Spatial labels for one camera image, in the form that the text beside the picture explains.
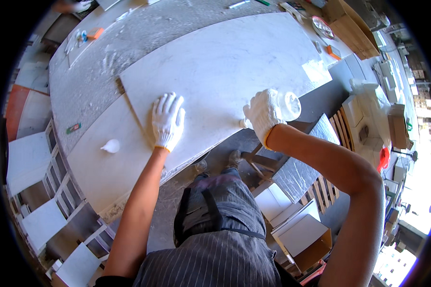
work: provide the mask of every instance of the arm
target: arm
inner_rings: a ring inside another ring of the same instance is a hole
[[[135,278],[147,255],[148,233],[158,199],[161,171],[184,128],[183,98],[165,94],[153,105],[155,149],[137,180],[121,216],[103,276]]]
[[[371,164],[355,152],[284,124],[272,100],[275,93],[270,89],[258,93],[244,107],[262,144],[313,167],[351,198],[319,286],[367,286],[383,232],[383,181]]]
[[[104,276],[134,278],[147,254],[147,240],[153,210],[158,199],[159,181],[169,152],[155,147],[132,189],[121,216]]]

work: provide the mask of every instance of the white plastic bag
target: white plastic bag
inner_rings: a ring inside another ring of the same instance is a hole
[[[367,114],[377,128],[383,145],[391,150],[391,135],[388,124],[388,113],[391,103],[377,83],[367,80],[350,79],[351,94],[356,95],[364,114]]]

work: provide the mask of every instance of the workbench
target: workbench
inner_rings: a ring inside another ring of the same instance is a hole
[[[119,75],[127,67],[164,44],[200,28],[243,16],[284,12],[277,5],[280,1],[269,2],[271,5],[266,6],[253,0],[227,9],[236,1],[161,0],[148,6],[143,0],[122,0],[107,11],[101,7],[95,9],[74,30],[81,28],[88,32],[91,28],[102,27],[105,29],[103,34],[90,43],[75,61],[69,61],[65,55],[66,39],[49,65],[51,107],[59,148],[64,157],[70,154],[92,123],[125,92]],[[132,13],[127,17],[115,21],[130,9]],[[310,20],[305,20],[303,28],[311,40],[322,46],[323,41],[314,32]],[[342,58],[352,54],[343,42],[336,45]],[[337,60],[326,54],[323,46],[322,49],[325,66],[336,64]],[[67,134],[66,129],[76,123],[81,123],[81,128]],[[195,155],[178,168],[164,171],[160,183],[178,174],[203,154]],[[120,216],[124,204],[120,204],[104,221],[109,223]]]

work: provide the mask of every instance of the marble tile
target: marble tile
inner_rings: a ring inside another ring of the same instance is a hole
[[[185,130],[167,169],[239,131],[243,106],[256,92],[275,88],[300,97],[332,80],[288,13],[241,17],[194,31],[138,60],[120,78],[150,142],[153,101],[170,91],[184,97]]]

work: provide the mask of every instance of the glove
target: glove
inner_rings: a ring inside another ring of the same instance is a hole
[[[265,89],[255,94],[255,97],[250,100],[250,105],[243,107],[245,117],[252,123],[259,141],[268,150],[271,149],[267,146],[267,137],[272,128],[278,123],[286,123],[282,119],[281,109],[275,100],[277,94],[278,91],[274,89]]]
[[[91,7],[92,0],[81,1],[78,3],[74,3],[74,12],[83,12]]]
[[[184,132],[185,110],[181,108],[184,98],[176,94],[164,94],[153,103],[152,125],[155,147],[172,152]]]

